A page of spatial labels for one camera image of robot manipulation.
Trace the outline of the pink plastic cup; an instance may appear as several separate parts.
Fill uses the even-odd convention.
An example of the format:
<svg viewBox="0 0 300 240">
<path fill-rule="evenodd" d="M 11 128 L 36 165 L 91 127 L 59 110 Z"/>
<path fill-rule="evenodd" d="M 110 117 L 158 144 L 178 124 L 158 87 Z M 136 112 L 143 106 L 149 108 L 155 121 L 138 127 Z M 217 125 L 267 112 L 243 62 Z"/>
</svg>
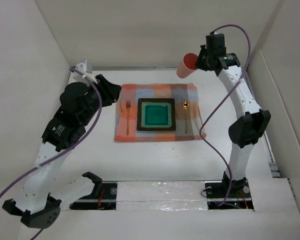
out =
<svg viewBox="0 0 300 240">
<path fill-rule="evenodd" d="M 197 60 L 198 56 L 195 53 L 190 52 L 185 54 L 176 70 L 177 76 L 181 79 L 184 79 L 191 75 L 198 69 L 196 66 Z"/>
</svg>

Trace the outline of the gold fork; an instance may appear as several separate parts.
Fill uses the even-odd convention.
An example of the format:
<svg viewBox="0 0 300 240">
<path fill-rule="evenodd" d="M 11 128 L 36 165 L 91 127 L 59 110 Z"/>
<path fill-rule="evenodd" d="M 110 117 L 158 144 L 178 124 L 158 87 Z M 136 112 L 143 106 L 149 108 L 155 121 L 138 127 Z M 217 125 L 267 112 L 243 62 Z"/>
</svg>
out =
<svg viewBox="0 0 300 240">
<path fill-rule="evenodd" d="M 127 101 L 126 101 L 126 112 L 127 112 L 126 135 L 127 135 L 127 136 L 130 134 L 130 127 L 129 127 L 129 122 L 130 122 L 130 110 L 131 110 L 131 101 L 130 101 L 130 100 L 127 100 Z"/>
</svg>

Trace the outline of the gold spoon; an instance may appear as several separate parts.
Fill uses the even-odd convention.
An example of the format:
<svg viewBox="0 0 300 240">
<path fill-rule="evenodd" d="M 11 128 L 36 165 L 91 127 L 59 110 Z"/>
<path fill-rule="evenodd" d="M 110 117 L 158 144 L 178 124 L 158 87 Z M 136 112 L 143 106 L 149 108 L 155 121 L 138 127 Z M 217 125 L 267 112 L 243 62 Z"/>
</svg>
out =
<svg viewBox="0 0 300 240">
<path fill-rule="evenodd" d="M 187 115 L 187 112 L 188 112 L 188 108 L 189 108 L 189 101 L 187 99 L 185 99 L 182 103 L 182 107 L 184 109 L 184 120 L 185 120 L 185 134 L 187 135 L 188 134 L 188 115 Z"/>
</svg>

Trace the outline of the orange blue checkered cloth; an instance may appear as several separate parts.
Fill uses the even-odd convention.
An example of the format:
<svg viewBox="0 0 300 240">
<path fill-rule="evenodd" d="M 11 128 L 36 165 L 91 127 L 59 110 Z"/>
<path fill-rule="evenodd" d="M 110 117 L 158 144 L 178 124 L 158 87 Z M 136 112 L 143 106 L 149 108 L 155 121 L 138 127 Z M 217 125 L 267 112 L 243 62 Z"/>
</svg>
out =
<svg viewBox="0 0 300 240">
<path fill-rule="evenodd" d="M 140 98 L 172 98 L 175 100 L 176 131 L 137 131 L 137 108 Z M 185 111 L 183 101 L 188 100 L 187 127 L 185 134 Z M 126 102 L 130 101 L 129 135 L 126 135 Z M 198 89 L 193 83 L 175 84 L 123 84 L 120 99 L 116 103 L 116 142 L 178 142 L 200 140 L 206 136 L 199 108 Z"/>
</svg>

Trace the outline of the green square plate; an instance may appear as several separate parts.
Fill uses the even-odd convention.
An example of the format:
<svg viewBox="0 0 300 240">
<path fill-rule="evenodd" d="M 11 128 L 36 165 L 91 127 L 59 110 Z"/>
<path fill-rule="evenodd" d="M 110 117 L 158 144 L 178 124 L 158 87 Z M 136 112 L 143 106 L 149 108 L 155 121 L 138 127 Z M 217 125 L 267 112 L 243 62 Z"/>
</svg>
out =
<svg viewBox="0 0 300 240">
<path fill-rule="evenodd" d="M 173 98 L 138 99 L 137 131 L 174 132 L 176 128 L 176 104 Z"/>
</svg>

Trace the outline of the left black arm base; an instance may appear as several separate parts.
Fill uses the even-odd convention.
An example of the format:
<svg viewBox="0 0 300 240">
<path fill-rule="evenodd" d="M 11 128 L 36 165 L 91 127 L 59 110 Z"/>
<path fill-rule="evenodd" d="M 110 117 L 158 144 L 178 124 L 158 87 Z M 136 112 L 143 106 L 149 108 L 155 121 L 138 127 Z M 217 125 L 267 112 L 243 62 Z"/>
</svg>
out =
<svg viewBox="0 0 300 240">
<path fill-rule="evenodd" d="M 103 181 L 99 176 L 88 171 L 82 175 L 93 183 L 92 190 L 69 205 L 71 210 L 116 210 L 117 181 Z"/>
</svg>

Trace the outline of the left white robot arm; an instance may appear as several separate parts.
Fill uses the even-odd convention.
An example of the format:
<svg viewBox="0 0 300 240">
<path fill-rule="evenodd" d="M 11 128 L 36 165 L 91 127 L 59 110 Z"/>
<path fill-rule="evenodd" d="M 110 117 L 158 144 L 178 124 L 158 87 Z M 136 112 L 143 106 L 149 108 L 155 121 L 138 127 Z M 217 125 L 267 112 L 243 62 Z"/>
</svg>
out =
<svg viewBox="0 0 300 240">
<path fill-rule="evenodd" d="M 83 140 L 86 126 L 98 120 L 100 108 L 117 102 L 122 87 L 99 74 L 90 85 L 83 82 L 68 84 L 60 95 L 60 107 L 47 124 L 31 172 L 22 191 L 6 200 L 2 208 L 10 215 L 20 216 L 28 228 L 47 229 L 58 218 L 62 200 L 51 196 L 50 188 L 71 147 Z"/>
</svg>

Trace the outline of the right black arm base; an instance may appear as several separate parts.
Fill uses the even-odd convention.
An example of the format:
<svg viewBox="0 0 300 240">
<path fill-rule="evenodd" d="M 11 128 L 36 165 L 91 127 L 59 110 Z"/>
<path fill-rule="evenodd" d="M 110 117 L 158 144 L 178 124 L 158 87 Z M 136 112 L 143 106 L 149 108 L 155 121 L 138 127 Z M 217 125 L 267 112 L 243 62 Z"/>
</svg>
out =
<svg viewBox="0 0 300 240">
<path fill-rule="evenodd" d="M 246 177 L 230 182 L 224 173 L 222 180 L 205 181 L 201 196 L 207 200 L 209 210 L 254 209 L 250 186 Z"/>
</svg>

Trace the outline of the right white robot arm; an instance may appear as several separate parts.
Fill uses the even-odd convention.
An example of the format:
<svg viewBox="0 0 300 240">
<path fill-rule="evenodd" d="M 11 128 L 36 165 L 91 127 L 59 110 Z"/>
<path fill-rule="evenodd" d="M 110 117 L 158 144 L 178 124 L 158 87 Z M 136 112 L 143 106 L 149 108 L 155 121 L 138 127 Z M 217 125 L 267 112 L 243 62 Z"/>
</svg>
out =
<svg viewBox="0 0 300 240">
<path fill-rule="evenodd" d="M 271 113 L 256 102 L 244 79 L 241 63 L 235 53 L 227 53 L 225 36 L 211 32 L 201 45 L 196 67 L 215 72 L 224 85 L 235 109 L 236 121 L 228 128 L 232 149 L 223 174 L 221 191 L 227 197 L 239 192 L 239 183 L 246 179 L 246 168 L 254 145 L 270 122 Z"/>
</svg>

